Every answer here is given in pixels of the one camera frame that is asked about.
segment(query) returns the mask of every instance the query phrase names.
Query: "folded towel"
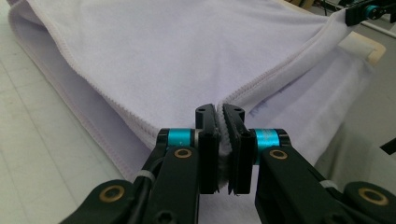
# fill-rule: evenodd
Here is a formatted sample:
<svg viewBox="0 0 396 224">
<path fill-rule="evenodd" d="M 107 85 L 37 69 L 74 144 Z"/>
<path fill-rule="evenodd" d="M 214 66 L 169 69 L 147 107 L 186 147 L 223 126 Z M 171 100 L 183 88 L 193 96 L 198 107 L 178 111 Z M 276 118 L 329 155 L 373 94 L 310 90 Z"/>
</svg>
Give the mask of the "folded towel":
<svg viewBox="0 0 396 224">
<path fill-rule="evenodd" d="M 70 66 L 150 148 L 161 128 L 192 127 L 199 105 L 249 111 L 351 31 L 345 11 L 327 19 L 270 0 L 28 3 Z"/>
</svg>

